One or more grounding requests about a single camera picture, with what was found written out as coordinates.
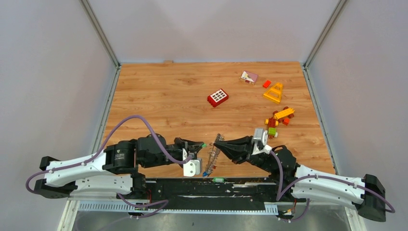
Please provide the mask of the large grey toothed keyring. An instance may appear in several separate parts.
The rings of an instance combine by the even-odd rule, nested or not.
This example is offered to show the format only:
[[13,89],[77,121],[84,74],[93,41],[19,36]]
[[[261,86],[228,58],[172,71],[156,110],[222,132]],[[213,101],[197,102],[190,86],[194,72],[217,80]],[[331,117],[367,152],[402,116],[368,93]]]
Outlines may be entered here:
[[213,171],[216,169],[217,159],[220,154],[220,150],[216,146],[214,146],[214,143],[217,141],[223,141],[223,140],[224,140],[224,136],[218,133],[214,142],[210,143],[211,150],[208,152],[209,154],[208,162],[205,167],[205,170],[203,171],[203,173],[206,172],[208,174],[207,177],[209,177],[213,173]]

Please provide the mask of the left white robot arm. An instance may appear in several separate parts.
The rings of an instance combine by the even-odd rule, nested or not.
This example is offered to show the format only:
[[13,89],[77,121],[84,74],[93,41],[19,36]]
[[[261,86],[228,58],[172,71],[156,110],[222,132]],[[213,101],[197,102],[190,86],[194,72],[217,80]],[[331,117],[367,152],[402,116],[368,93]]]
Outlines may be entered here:
[[175,138],[167,144],[163,136],[152,135],[120,141],[109,145],[98,154],[60,161],[50,156],[41,159],[39,168],[45,171],[43,179],[36,180],[34,193],[49,199],[59,199],[81,193],[115,193],[129,199],[148,195],[146,177],[139,167],[151,168],[178,161],[185,177],[201,172],[202,162],[197,157],[204,147],[202,141]]

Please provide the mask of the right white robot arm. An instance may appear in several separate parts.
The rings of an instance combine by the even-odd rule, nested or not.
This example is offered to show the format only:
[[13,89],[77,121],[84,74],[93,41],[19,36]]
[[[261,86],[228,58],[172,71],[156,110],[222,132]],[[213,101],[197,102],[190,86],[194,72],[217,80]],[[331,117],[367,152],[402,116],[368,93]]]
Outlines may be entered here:
[[234,164],[249,163],[268,172],[277,184],[277,201],[293,198],[336,203],[376,222],[385,222],[386,213],[393,212],[386,203],[385,188],[374,175],[359,178],[321,172],[297,163],[285,145],[271,147],[253,136],[217,141],[214,146]]

